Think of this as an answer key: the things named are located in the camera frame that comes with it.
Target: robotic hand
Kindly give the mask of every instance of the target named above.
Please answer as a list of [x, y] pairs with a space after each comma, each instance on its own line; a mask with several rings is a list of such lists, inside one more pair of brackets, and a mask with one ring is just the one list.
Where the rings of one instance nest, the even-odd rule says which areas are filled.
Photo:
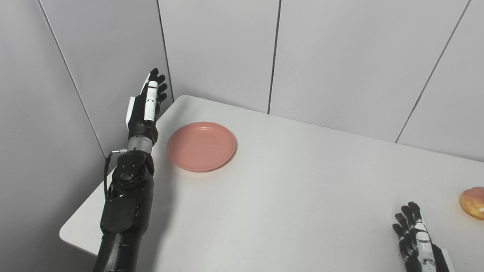
[[393, 229], [407, 272], [454, 272], [447, 250], [432, 243], [420, 207], [409, 202], [402, 213], [395, 214], [398, 224]]
[[[106, 158], [104, 189], [106, 201], [101, 217], [103, 232], [93, 272], [135, 272], [141, 237], [148, 229], [153, 198], [154, 165], [151, 149], [158, 139], [156, 121], [166, 99], [165, 76], [153, 69], [141, 93], [131, 97], [126, 116], [128, 148]], [[118, 158], [107, 186], [107, 169], [114, 153]]]

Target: robotic forearm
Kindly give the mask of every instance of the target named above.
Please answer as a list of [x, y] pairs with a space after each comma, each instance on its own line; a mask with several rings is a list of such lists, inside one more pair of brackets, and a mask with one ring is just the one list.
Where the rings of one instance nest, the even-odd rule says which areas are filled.
[[158, 139], [156, 120], [166, 99], [164, 75], [158, 69], [148, 75], [140, 95], [131, 97], [126, 125], [128, 148], [117, 161], [109, 187], [105, 165], [105, 196], [99, 254], [93, 272], [134, 272], [141, 237], [148, 229], [153, 198], [154, 164], [151, 148]]

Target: wall panel seam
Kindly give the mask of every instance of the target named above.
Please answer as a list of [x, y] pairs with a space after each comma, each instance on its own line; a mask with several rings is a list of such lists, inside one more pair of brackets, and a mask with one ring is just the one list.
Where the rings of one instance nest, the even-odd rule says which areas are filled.
[[449, 45], [449, 43], [450, 43], [450, 41], [451, 41], [452, 37], [454, 36], [454, 33], [455, 33], [455, 31], [457, 30], [457, 27], [459, 26], [460, 21], [461, 21], [461, 20], [462, 20], [462, 18], [464, 17], [464, 14], [466, 13], [467, 8], [469, 7], [469, 4], [470, 4], [470, 2], [471, 2], [471, 1], [472, 1], [472, 0], [469, 0], [469, 1], [467, 2], [466, 6], [465, 6], [465, 8], [464, 8], [464, 11], [462, 12], [462, 14], [460, 15], [459, 19], [457, 20], [457, 23], [455, 24], [454, 29], [452, 30], [451, 35], [450, 35], [450, 36], [449, 36], [449, 38], [447, 39], [447, 42], [445, 43], [445, 46], [444, 46], [444, 48], [443, 48], [442, 52], [440, 53], [439, 58], [437, 59], [437, 62], [435, 63], [434, 67], [432, 68], [432, 71], [430, 72], [430, 75], [428, 76], [427, 81], [425, 82], [425, 84], [424, 84], [424, 86], [423, 86], [423, 88], [422, 88], [422, 91], [420, 92], [419, 96], [417, 97], [417, 101], [416, 101], [416, 102], [415, 102], [415, 104], [413, 105], [413, 108], [412, 108], [412, 110], [410, 111], [410, 114], [408, 115], [407, 120], [405, 121], [405, 123], [404, 123], [404, 125], [403, 125], [403, 127], [402, 127], [402, 130], [400, 130], [400, 133], [398, 134], [398, 137], [396, 138], [395, 143], [398, 143], [398, 141], [399, 141], [399, 139], [400, 139], [400, 137], [401, 137], [401, 135], [402, 135], [402, 133], [403, 133], [403, 130], [404, 130], [404, 129], [405, 129], [405, 127], [407, 126], [407, 123], [408, 123], [408, 121], [410, 120], [410, 118], [411, 118], [411, 116], [412, 116], [413, 112], [415, 111], [415, 108], [417, 107], [418, 103], [420, 102], [420, 99], [422, 98], [423, 92], [424, 92], [424, 91], [425, 91], [425, 89], [427, 88], [427, 85], [428, 85], [428, 83], [429, 83], [429, 81], [430, 81], [430, 78], [433, 76], [433, 74], [434, 74], [434, 72], [435, 72], [435, 69], [437, 68], [437, 65], [438, 65], [438, 64], [439, 64], [439, 62], [440, 62], [440, 59], [442, 59], [442, 56], [444, 55], [445, 50], [447, 49], [447, 46]]
[[282, 4], [282, 0], [279, 0], [279, 8], [278, 8], [278, 11], [277, 11], [277, 23], [276, 23], [276, 26], [275, 26], [274, 56], [272, 58], [271, 85], [269, 87], [269, 100], [268, 100], [268, 103], [267, 103], [267, 114], [269, 114], [270, 111], [271, 111], [272, 84], [274, 82], [275, 54], [276, 54], [276, 51], [277, 51], [277, 38], [279, 36], [279, 21], [280, 21], [280, 18], [281, 18], [281, 4]]
[[170, 75], [170, 66], [168, 65], [168, 54], [166, 53], [165, 33], [163, 32], [163, 23], [161, 21], [161, 10], [160, 10], [159, 0], [156, 0], [156, 7], [158, 8], [158, 16], [160, 17], [161, 38], [163, 40], [163, 49], [165, 50], [166, 70], [168, 72], [168, 80], [170, 81], [171, 99], [173, 100], [173, 102], [175, 102], [175, 96], [173, 95], [173, 84], [171, 82], [171, 75]]
[[94, 137], [96, 138], [97, 144], [99, 145], [99, 148], [101, 149], [101, 152], [103, 154], [103, 157], [106, 158], [106, 154], [105, 154], [105, 152], [103, 150], [103, 147], [101, 146], [101, 142], [99, 141], [99, 137], [96, 134], [96, 131], [95, 131], [94, 126], [92, 124], [91, 118], [89, 117], [89, 113], [88, 113], [88, 111], [86, 109], [86, 106], [84, 105], [84, 101], [82, 101], [82, 97], [81, 97], [81, 94], [79, 93], [79, 89], [77, 88], [77, 84], [74, 81], [74, 78], [72, 76], [71, 69], [69, 69], [69, 65], [67, 64], [67, 60], [65, 59], [65, 56], [64, 56], [64, 53], [62, 52], [61, 46], [59, 44], [59, 41], [57, 40], [57, 37], [56, 37], [56, 35], [54, 33], [54, 29], [52, 28], [52, 25], [50, 24], [49, 18], [47, 17], [47, 13], [45, 12], [44, 5], [42, 4], [41, 0], [37, 0], [37, 2], [40, 5], [40, 8], [42, 10], [42, 13], [44, 14], [44, 18], [47, 21], [47, 25], [49, 26], [50, 32], [52, 33], [52, 36], [54, 37], [54, 41], [56, 42], [57, 49], [59, 50], [59, 53], [60, 53], [60, 55], [62, 57], [62, 61], [64, 62], [64, 65], [65, 65], [65, 67], [67, 69], [67, 72], [69, 73], [69, 77], [71, 78], [72, 84], [74, 85], [74, 88], [76, 90], [77, 96], [79, 97], [79, 100], [81, 101], [82, 108], [84, 109], [84, 112], [86, 113], [86, 117], [88, 118], [89, 125], [91, 126], [92, 132], [94, 133]]

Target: white table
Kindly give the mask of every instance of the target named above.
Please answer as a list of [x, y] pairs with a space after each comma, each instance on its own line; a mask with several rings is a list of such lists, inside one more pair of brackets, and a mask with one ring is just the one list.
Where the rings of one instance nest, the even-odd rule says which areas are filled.
[[[193, 173], [167, 159], [169, 136], [196, 121], [235, 135], [222, 168]], [[456, 271], [484, 268], [484, 222], [458, 205], [463, 190], [484, 184], [483, 163], [191, 96], [157, 127], [139, 272], [404, 272], [392, 223], [410, 200]], [[103, 205], [100, 185], [60, 237], [97, 254]]]

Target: gray wall panel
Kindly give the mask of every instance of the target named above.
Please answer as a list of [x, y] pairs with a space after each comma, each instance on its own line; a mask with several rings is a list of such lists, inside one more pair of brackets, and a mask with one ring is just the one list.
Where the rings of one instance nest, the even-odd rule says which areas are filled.
[[159, 0], [173, 93], [267, 112], [279, 0]]
[[[42, 4], [103, 151], [124, 148], [129, 97], [152, 68], [168, 76], [156, 0]], [[163, 110], [173, 102], [169, 88]]]
[[469, 4], [399, 143], [484, 162], [483, 13]]
[[58, 236], [103, 156], [37, 1], [0, 1], [2, 271], [88, 271]]
[[467, 0], [283, 0], [271, 114], [397, 139]]

